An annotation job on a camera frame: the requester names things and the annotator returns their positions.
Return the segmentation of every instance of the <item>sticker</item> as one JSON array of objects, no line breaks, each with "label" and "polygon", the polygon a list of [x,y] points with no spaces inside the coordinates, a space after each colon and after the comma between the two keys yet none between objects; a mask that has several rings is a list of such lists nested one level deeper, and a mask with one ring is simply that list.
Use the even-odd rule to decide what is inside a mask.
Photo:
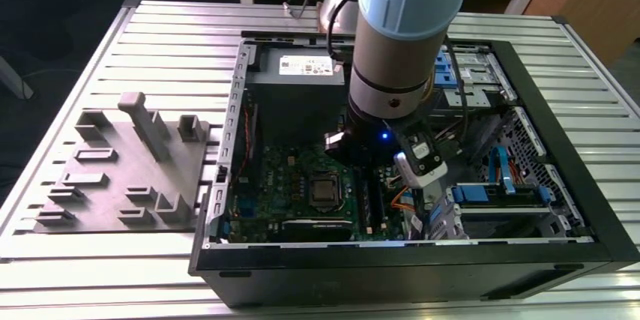
[{"label": "sticker", "polygon": [[413,150],[418,159],[423,159],[427,155],[430,155],[430,146],[426,142],[422,142],[419,145],[417,145]]},{"label": "sticker", "polygon": [[423,222],[415,215],[411,217],[411,225],[414,225],[418,232],[423,232]]},{"label": "sticker", "polygon": [[330,56],[286,55],[281,58],[281,75],[334,76]]}]

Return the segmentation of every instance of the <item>orange wire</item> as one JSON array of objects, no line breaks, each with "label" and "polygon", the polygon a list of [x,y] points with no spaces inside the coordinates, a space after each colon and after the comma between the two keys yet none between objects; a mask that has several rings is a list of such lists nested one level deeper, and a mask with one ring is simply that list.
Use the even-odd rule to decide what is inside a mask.
[{"label": "orange wire", "polygon": [[403,194],[406,191],[409,191],[410,187],[405,187],[401,191],[401,193],[398,193],[397,197],[394,198],[394,200],[391,201],[391,207],[393,208],[399,208],[399,209],[406,209],[409,211],[417,211],[415,210],[415,207],[409,205],[409,204],[403,204],[403,203],[399,203],[399,200],[401,198],[403,197]]}]

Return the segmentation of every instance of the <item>black floor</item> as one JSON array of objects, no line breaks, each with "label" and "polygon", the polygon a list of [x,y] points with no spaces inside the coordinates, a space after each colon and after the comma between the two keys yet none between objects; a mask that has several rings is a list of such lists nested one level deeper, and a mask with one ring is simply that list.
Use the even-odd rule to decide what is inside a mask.
[{"label": "black floor", "polygon": [[[173,0],[239,2],[239,0]],[[282,4],[286,0],[257,0]],[[0,86],[0,202],[39,146],[79,71],[94,54],[123,0],[0,0],[0,55],[21,74],[42,72],[26,82],[37,95],[19,100]],[[640,100],[640,43],[613,68]]]}]

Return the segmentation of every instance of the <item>motherboard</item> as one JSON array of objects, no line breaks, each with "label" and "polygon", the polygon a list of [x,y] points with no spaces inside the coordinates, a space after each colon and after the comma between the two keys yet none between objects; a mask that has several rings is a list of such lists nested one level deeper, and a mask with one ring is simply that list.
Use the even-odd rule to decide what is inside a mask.
[{"label": "motherboard", "polygon": [[403,190],[398,176],[395,167],[370,175],[345,167],[322,145],[266,146],[259,187],[239,179],[230,241],[402,240],[403,213],[386,207]]}]

